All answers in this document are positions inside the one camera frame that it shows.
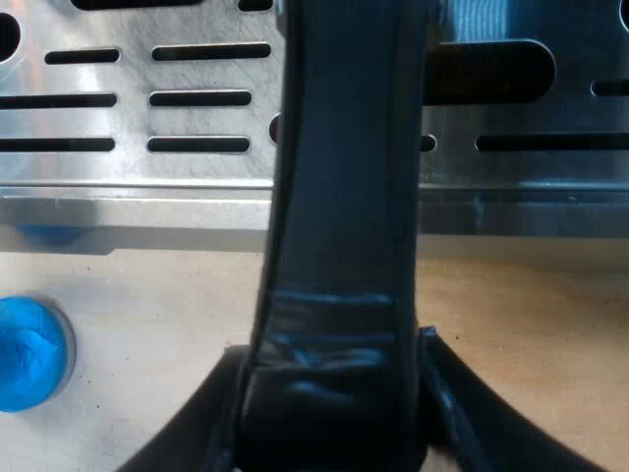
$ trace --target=metal panel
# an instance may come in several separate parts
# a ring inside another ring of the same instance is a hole
[[[189,6],[84,11],[70,0],[0,0],[0,12],[15,17],[22,33],[16,53],[0,63],[1,95],[114,92],[118,98],[111,108],[0,110],[0,140],[111,137],[116,142],[109,152],[0,152],[2,222],[210,230],[236,224],[261,234],[259,209],[263,206],[263,214],[268,213],[276,151],[268,126],[280,107],[284,44],[273,10],[242,12],[237,5],[237,0],[204,0]],[[583,0],[578,5],[568,0],[449,1],[452,28],[446,41],[535,41],[552,54],[556,77],[550,90],[533,102],[425,107],[423,131],[437,140],[436,149],[422,156],[425,231],[625,235],[616,222],[627,214],[629,149],[476,148],[480,136],[626,133],[629,98],[591,91],[594,81],[629,78],[629,32],[619,6],[618,0]],[[165,62],[151,58],[157,46],[250,42],[268,43],[270,55]],[[117,62],[44,61],[51,51],[106,47],[119,49]],[[148,103],[156,90],[215,89],[248,90],[252,101],[235,107],[162,108]],[[251,146],[233,153],[146,148],[152,136],[195,135],[245,136]],[[508,218],[495,213],[496,193],[503,192],[508,197],[499,199],[499,212]],[[531,200],[537,192],[543,192],[543,209]],[[585,205],[592,192],[605,194],[604,203]],[[231,205],[223,200],[239,203],[219,217],[222,210],[214,208]],[[67,201],[74,202],[71,213],[55,204]],[[47,212],[33,210],[37,205]],[[474,224],[469,223],[471,208]],[[599,224],[585,228],[593,212]],[[561,231],[548,223],[556,218],[565,223]]]

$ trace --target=beige tabletop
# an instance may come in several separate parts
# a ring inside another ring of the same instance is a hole
[[[261,255],[0,254],[0,295],[58,301],[74,375],[0,415],[0,472],[109,472],[161,428],[252,326]],[[629,271],[419,264],[422,325],[510,403],[601,465],[629,470]],[[424,470],[452,470],[430,455]]]

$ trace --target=table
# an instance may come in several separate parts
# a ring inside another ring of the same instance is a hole
[[[109,472],[146,443],[231,344],[246,343],[262,255],[0,254],[0,295],[39,293],[78,359],[52,401],[0,415],[0,472]],[[629,272],[420,261],[422,325],[563,442],[629,470]],[[431,453],[424,470],[456,468]]]

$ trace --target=blue plastic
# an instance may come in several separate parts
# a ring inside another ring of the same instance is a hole
[[[26,297],[0,300],[0,411],[32,408],[67,372],[69,340],[58,316]]]

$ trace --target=blue object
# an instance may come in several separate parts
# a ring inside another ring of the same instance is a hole
[[[73,362],[61,315],[27,297],[0,300],[0,411],[36,406],[62,386]]]

